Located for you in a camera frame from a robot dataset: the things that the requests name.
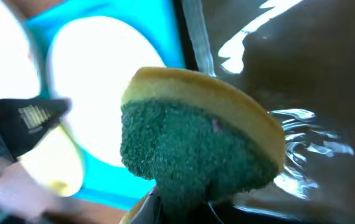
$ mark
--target plastic bag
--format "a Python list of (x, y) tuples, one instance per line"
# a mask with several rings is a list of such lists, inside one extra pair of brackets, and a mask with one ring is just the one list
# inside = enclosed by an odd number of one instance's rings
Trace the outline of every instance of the plastic bag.
[(286, 132), (285, 170), (237, 208), (355, 223), (355, 1), (184, 1), (199, 70), (245, 91)]

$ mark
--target dark surface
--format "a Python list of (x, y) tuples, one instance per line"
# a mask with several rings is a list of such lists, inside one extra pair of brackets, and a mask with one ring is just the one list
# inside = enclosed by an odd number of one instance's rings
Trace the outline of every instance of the dark surface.
[(354, 156), (308, 158), (303, 170), (319, 184), (310, 200), (265, 194), (254, 205), (355, 222), (355, 1), (304, 0), (247, 36), (244, 71), (226, 74), (217, 51), (268, 10), (258, 8), (264, 2), (203, 1), (216, 74), (268, 110), (315, 112), (319, 124), (339, 133)]
[(135, 175), (156, 179), (170, 217), (259, 189), (277, 175), (277, 166), (245, 133), (201, 109), (143, 100), (123, 105), (122, 112), (122, 162)]

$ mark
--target sponge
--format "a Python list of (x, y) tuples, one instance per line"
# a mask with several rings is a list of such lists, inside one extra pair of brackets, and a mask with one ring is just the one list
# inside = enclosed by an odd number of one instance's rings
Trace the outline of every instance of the sponge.
[(262, 188), (283, 167), (278, 122), (241, 91), (203, 74), (142, 68), (121, 109), (122, 163), (156, 180), (169, 219)]

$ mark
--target blue frame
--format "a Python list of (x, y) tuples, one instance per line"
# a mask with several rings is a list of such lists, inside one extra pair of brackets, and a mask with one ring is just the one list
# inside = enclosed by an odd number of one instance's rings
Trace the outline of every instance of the blue frame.
[[(141, 32), (158, 51), (168, 67), (185, 68), (179, 31), (170, 0), (69, 0), (25, 22), (43, 58), (60, 28), (75, 19), (109, 16), (126, 22)], [(45, 67), (41, 68), (45, 80)], [(47, 82), (41, 96), (49, 97)], [(126, 168), (114, 167), (91, 156), (85, 150), (85, 179), (75, 196), (129, 210), (155, 184), (135, 177)]]

